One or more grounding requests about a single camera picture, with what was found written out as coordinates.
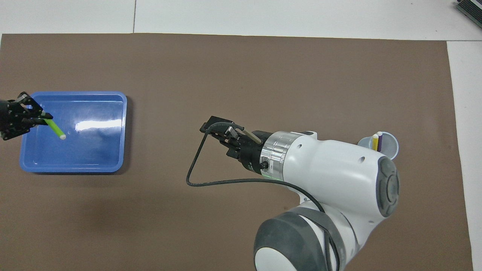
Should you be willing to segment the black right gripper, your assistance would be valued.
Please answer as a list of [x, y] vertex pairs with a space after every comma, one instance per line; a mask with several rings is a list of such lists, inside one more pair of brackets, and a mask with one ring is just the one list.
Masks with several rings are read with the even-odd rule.
[[236, 132], [236, 129], [244, 131], [243, 126], [236, 125], [232, 120], [211, 116], [203, 123], [199, 131], [210, 134], [218, 134], [219, 142], [228, 148], [227, 156], [238, 160], [244, 168], [249, 171], [261, 174], [260, 155], [264, 143], [272, 135], [271, 132], [253, 131], [254, 135], [262, 140], [256, 144], [248, 136]]

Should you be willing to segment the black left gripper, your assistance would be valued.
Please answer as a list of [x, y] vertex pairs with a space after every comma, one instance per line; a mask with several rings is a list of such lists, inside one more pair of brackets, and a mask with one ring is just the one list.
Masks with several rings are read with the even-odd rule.
[[47, 125], [46, 120], [41, 118], [43, 115], [43, 108], [25, 91], [14, 100], [1, 100], [1, 138], [7, 141], [30, 132], [38, 125]]

